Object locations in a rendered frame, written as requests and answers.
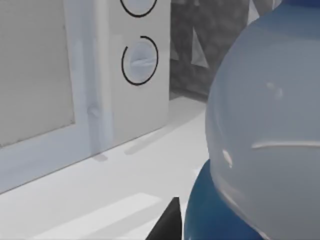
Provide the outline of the microwave oven door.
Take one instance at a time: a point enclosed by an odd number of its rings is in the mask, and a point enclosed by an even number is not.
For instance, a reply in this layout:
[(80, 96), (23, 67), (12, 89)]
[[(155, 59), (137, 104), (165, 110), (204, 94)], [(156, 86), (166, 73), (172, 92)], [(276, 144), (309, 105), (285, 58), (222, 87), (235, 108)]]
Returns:
[(0, 0), (0, 194), (93, 157), (77, 0)]

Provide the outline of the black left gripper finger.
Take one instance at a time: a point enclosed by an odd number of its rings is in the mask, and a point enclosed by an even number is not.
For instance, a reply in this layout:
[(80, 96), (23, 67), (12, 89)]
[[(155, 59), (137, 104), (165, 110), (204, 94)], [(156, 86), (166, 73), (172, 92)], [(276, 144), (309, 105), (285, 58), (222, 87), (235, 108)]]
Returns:
[(181, 240), (181, 204), (178, 196), (167, 205), (147, 235), (147, 240)]

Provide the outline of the pale microwave oven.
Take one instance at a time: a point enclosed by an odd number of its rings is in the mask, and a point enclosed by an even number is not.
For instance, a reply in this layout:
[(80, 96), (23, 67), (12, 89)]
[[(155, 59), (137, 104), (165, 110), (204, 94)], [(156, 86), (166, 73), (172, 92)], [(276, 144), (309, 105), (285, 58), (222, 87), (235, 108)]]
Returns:
[[(165, 125), (169, 110), (171, 0), (157, 0), (144, 17), (130, 16), (120, 0), (98, 0), (98, 36), (103, 86), (107, 86), (112, 116), (110, 148)], [(123, 77), (121, 58), (125, 46), (140, 36), (157, 45), (159, 63), (150, 81), (141, 86)]]

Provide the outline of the pale round microwave knob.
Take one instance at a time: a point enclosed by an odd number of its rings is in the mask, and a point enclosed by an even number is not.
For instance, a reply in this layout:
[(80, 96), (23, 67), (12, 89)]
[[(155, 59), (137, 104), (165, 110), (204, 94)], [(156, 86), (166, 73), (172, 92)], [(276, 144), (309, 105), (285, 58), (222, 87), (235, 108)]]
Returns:
[(121, 56), (121, 72), (132, 86), (148, 83), (157, 71), (159, 50), (155, 41), (141, 35), (137, 41), (125, 46)]
[(121, 6), (130, 16), (142, 18), (156, 6), (157, 0), (120, 0)]

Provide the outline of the blue and grey bottle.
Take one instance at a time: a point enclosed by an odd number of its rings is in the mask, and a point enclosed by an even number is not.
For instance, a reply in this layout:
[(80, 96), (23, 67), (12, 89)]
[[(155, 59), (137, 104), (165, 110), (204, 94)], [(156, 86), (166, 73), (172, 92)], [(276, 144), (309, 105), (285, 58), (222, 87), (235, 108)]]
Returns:
[(320, 0), (281, 0), (223, 58), (182, 240), (320, 240)]

